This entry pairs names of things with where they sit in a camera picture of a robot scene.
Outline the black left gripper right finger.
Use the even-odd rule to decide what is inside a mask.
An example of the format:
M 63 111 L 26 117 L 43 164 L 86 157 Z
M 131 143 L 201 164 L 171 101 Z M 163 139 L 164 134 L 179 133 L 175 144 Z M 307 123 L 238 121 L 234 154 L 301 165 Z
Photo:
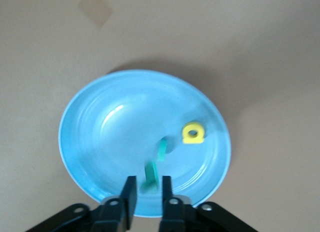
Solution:
M 197 207 L 173 194 L 172 179 L 162 177 L 160 232 L 255 232 L 256 230 L 215 202 Z

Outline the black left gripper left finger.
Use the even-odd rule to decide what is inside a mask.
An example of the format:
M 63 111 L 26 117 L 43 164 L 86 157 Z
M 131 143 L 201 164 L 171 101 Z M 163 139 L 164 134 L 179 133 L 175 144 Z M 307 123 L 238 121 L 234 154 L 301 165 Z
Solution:
M 120 195 L 91 210 L 75 203 L 33 226 L 29 232 L 127 232 L 137 203 L 137 178 L 128 176 Z

